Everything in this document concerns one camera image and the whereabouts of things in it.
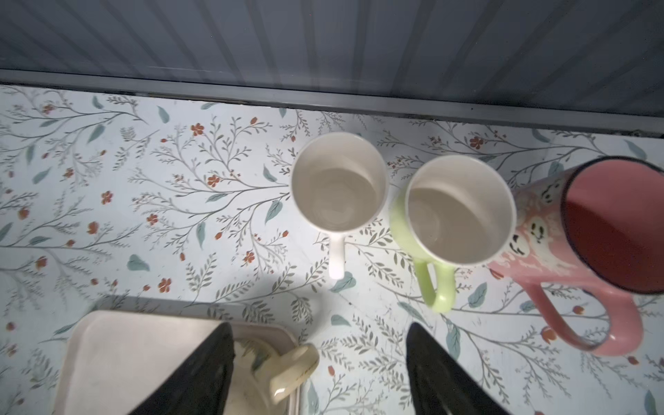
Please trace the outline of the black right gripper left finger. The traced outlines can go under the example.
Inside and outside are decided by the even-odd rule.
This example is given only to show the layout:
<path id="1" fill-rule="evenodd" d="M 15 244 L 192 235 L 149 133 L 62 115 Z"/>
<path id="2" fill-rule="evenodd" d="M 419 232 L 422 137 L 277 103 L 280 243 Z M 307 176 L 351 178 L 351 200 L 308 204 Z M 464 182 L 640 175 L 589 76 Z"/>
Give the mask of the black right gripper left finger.
<path id="1" fill-rule="evenodd" d="M 233 376 L 233 330 L 222 323 L 134 414 L 222 414 Z"/>

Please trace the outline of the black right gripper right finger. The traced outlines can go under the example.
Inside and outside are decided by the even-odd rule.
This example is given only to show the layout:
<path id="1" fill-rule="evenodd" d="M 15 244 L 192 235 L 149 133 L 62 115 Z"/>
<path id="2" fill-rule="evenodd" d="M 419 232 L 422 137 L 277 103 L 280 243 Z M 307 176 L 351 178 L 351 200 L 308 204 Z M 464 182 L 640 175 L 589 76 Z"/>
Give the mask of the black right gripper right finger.
<path id="1" fill-rule="evenodd" d="M 506 413 L 419 323 L 406 336 L 406 366 L 417 415 Z"/>

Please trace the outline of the light green mug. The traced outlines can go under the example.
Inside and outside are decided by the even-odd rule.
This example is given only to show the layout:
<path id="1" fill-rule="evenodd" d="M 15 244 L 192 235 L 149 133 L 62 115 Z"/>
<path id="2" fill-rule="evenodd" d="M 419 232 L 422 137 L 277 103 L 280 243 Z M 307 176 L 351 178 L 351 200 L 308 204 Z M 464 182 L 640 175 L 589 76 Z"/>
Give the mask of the light green mug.
<path id="1" fill-rule="evenodd" d="M 455 305 L 457 269 L 496 259 L 513 236 L 516 218 L 515 199 L 500 174 L 462 155 L 420 167 L 389 211 L 391 235 L 412 259 L 425 305 L 437 313 Z"/>

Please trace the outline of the pink ceramic mug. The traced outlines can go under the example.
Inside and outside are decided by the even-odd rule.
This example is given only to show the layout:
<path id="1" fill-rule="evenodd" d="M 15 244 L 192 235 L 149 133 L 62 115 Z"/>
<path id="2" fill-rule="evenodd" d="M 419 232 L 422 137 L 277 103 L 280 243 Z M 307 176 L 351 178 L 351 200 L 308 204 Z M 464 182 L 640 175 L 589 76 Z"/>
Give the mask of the pink ceramic mug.
<path id="1" fill-rule="evenodd" d="M 663 170 L 602 157 L 515 190 L 517 223 L 489 269 L 512 278 L 572 347 L 622 356 L 643 341 L 634 295 L 663 292 Z M 608 333 L 587 342 L 563 319 L 545 284 L 579 287 L 605 308 Z"/>

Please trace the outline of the white ceramic mug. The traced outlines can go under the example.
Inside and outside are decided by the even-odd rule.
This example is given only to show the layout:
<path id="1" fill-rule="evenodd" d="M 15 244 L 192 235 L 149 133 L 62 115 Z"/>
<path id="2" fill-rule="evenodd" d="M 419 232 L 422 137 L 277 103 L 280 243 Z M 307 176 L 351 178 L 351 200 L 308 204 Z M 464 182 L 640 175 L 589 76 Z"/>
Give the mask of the white ceramic mug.
<path id="1" fill-rule="evenodd" d="M 384 158 L 359 135 L 331 132 L 300 150 L 290 180 L 298 212 L 329 237 L 330 278 L 344 278 L 345 238 L 373 221 L 387 202 Z"/>

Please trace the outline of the beige plastic tray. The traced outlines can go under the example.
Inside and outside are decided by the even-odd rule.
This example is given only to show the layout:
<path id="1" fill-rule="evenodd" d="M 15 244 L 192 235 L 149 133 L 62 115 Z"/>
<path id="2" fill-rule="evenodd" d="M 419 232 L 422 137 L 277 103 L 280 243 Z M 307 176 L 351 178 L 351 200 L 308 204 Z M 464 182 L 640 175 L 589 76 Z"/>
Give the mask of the beige plastic tray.
<path id="1" fill-rule="evenodd" d="M 69 339 L 55 398 L 56 414 L 129 414 L 220 325 L 217 320 L 95 311 Z M 232 323 L 233 340 L 267 342 L 280 354 L 299 347 L 286 330 Z M 297 392 L 290 396 L 296 414 Z"/>

